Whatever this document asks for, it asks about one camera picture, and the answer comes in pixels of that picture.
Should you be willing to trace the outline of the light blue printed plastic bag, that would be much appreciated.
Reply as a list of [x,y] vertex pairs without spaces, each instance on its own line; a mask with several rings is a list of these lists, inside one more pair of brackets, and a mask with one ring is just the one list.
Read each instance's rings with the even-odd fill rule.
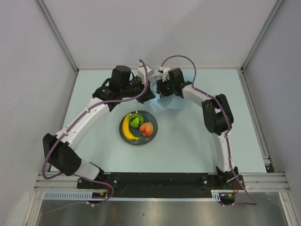
[[[162,75],[151,76],[150,89],[155,94],[155,98],[148,101],[145,105],[154,113],[160,113],[165,110],[184,110],[194,104],[192,100],[182,98],[181,96],[171,95],[160,98],[157,91],[157,81],[162,79]],[[180,85],[178,79],[169,79],[175,81],[176,85]]]

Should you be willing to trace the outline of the green fake watermelon ball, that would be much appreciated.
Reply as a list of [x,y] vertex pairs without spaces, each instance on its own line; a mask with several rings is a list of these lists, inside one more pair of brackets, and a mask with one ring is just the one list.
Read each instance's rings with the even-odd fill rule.
[[129,117],[129,124],[133,128],[138,128],[144,123],[144,117],[140,113],[132,113]]

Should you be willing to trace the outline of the orange fake peach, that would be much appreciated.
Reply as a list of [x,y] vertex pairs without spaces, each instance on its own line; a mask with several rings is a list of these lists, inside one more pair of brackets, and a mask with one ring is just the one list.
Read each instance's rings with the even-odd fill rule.
[[154,127],[151,122],[145,122],[139,127],[139,132],[144,137],[150,137],[153,131]]

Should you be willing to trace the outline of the yellow fake banana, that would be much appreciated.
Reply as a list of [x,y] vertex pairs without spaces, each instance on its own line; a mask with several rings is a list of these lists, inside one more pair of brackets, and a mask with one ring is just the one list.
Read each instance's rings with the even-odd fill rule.
[[139,140],[138,137],[134,136],[129,129],[129,118],[130,118],[130,114],[127,114],[124,117],[124,120],[122,122],[122,132],[123,135],[125,136],[126,139],[128,140]]

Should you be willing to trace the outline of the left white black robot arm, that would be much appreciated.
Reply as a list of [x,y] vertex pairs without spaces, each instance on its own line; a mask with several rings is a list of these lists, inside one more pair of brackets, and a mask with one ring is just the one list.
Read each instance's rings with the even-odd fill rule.
[[133,75],[131,68],[117,65],[111,77],[95,90],[92,98],[82,112],[69,125],[58,131],[55,135],[47,133],[43,137],[43,150],[45,161],[42,175],[45,179],[46,165],[50,164],[59,170],[59,175],[79,176],[87,178],[93,188],[103,185],[104,177],[101,169],[76,154],[80,142],[92,129],[99,119],[110,113],[118,104],[137,100],[144,103],[154,98],[149,87],[149,76],[154,70],[144,61],[139,61],[137,75]]

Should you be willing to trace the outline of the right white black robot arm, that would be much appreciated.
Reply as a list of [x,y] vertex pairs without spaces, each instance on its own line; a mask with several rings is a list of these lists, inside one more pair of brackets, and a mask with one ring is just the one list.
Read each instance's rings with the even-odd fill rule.
[[157,93],[161,97],[175,95],[199,105],[203,111],[206,129],[213,134],[217,150],[217,184],[228,189],[238,178],[238,168],[232,158],[230,132],[234,117],[224,94],[210,95],[185,81],[180,68],[160,67],[162,78],[157,81]]

